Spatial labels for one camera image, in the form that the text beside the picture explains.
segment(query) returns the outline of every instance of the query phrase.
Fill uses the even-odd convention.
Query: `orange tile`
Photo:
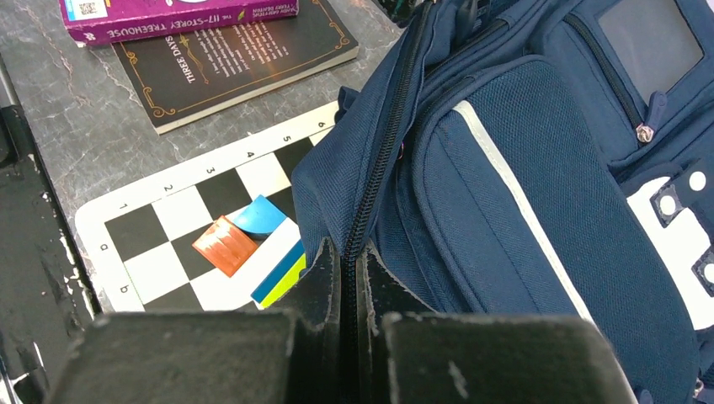
[[[193,246],[229,277],[258,249],[258,245],[225,216],[219,217]]]

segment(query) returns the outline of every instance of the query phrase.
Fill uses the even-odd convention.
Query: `chessboard border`
[[[337,102],[325,104],[259,133],[208,151],[158,173],[129,183],[82,205],[75,214],[76,237],[83,260],[104,312],[145,311],[133,290],[122,292],[131,279],[113,242],[107,221],[150,205],[220,173],[313,136],[325,136],[334,127]]]

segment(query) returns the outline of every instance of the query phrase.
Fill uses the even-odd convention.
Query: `black square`
[[[189,276],[189,280],[196,279],[215,268],[212,263],[205,259],[196,251],[194,246],[191,245],[198,240],[210,226],[211,225],[205,225],[171,242],[173,250],[178,256],[178,260],[181,262],[181,265],[184,266],[184,271]]]
[[[292,200],[292,187],[283,189],[282,191],[272,194],[267,197],[270,202],[275,205],[281,212],[285,213],[286,216],[290,217],[295,223],[297,223],[295,215],[295,204]]]
[[[235,169],[197,183],[196,188],[213,220],[222,215],[231,214],[253,202]]]
[[[185,284],[144,305],[147,311],[203,311],[191,284]]]
[[[168,241],[153,206],[142,206],[105,223],[122,261]]]
[[[280,166],[283,168],[285,175],[291,183],[292,172],[295,170],[297,163],[300,162],[310,150],[312,150],[312,142],[309,138],[305,138],[274,152]]]

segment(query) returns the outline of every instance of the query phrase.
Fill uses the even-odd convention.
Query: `gray marble countertop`
[[[89,200],[361,88],[401,30],[371,0],[331,4],[360,42],[356,61],[159,137],[113,49],[78,48],[57,0],[1,1],[0,54],[75,238]]]

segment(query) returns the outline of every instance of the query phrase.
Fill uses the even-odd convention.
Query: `clear id window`
[[[599,25],[645,103],[655,91],[669,91],[703,57],[674,0],[622,0]]]

